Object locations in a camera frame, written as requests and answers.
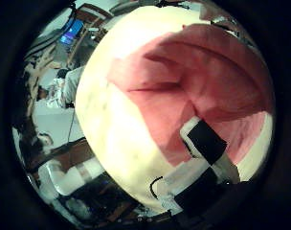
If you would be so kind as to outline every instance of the black wire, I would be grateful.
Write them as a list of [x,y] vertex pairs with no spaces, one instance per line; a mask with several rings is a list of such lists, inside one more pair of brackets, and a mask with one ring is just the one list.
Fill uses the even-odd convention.
[[[26,55],[26,56],[24,57],[24,60],[26,60],[27,58],[31,57],[32,55],[34,55],[34,54],[36,54],[36,53],[38,53],[38,52],[40,52],[40,51],[46,49],[47,47],[49,47],[50,45],[52,45],[54,42],[56,42],[57,40],[59,40],[59,39],[60,39],[64,34],[66,34],[66,33],[70,30],[70,28],[73,26],[73,24],[76,22],[76,19],[77,19],[77,9],[75,8],[75,6],[70,6],[70,8],[72,8],[72,13],[70,14],[70,16],[71,16],[72,14],[74,14],[74,18],[73,18],[73,20],[72,20],[70,26],[68,26],[68,28],[67,28],[63,33],[61,33],[59,36],[57,36],[56,39],[54,39],[52,42],[49,42],[47,45],[45,45],[44,47],[40,48],[39,50],[33,51],[33,52],[31,52],[30,54]],[[37,45],[34,46],[32,49],[36,48],[37,46],[39,46],[39,45],[41,45],[41,44],[43,44],[43,43],[45,43],[45,42],[47,42],[47,41],[43,41],[43,42],[37,44]]]
[[153,185],[154,185],[154,183],[155,183],[156,181],[158,181],[158,180],[160,180],[160,179],[163,179],[163,177],[161,176],[161,177],[158,177],[158,178],[154,179],[154,180],[152,181],[152,183],[149,185],[149,190],[151,191],[152,195],[153,195],[156,199],[158,199],[158,198],[157,198],[157,195],[156,195],[156,194],[154,193],[154,191],[153,191]]
[[[71,120],[71,124],[70,124],[70,128],[69,128],[69,133],[68,133],[67,144],[69,143],[69,140],[70,140],[71,130],[72,130],[72,126],[73,126],[73,121],[74,121],[74,119],[75,119],[75,114],[76,114],[76,111],[73,110],[73,113],[72,113],[72,120]],[[71,156],[71,152],[70,152],[70,151],[69,151],[69,162],[70,162],[70,165],[72,166],[72,156]]]

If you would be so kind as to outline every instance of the pink cloth lining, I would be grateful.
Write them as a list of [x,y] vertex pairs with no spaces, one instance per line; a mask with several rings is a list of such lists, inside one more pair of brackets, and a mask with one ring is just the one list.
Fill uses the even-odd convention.
[[149,133],[169,163],[190,159],[179,130],[204,119],[238,163],[253,145],[270,108],[268,71],[235,37],[194,24],[114,59],[107,78],[140,109]]

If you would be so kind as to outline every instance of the white wall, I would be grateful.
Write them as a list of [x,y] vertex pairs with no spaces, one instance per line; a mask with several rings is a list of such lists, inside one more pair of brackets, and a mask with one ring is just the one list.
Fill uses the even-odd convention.
[[[49,69],[42,77],[40,84],[43,87],[48,86],[51,80],[56,76],[57,70]],[[66,144],[68,141],[68,133],[72,121],[74,109],[49,108],[44,100],[35,103],[33,120],[37,125],[39,132],[50,134],[54,144],[51,149]],[[83,137],[83,132],[78,124],[77,116],[75,116],[70,141]]]

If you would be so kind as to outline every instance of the white shirt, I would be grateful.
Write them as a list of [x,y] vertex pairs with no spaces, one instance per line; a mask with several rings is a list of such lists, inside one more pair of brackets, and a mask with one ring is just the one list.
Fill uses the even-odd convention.
[[46,98],[47,106],[50,108],[65,108],[66,101],[63,97],[63,86],[65,79],[53,79],[49,84],[49,95]]

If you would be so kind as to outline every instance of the person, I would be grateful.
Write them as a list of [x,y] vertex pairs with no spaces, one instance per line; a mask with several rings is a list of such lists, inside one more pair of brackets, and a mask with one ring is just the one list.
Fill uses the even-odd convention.
[[46,100],[46,105],[50,108],[69,108],[74,107],[78,83],[84,66],[69,71],[60,69],[56,78],[44,88],[38,87],[37,101]]

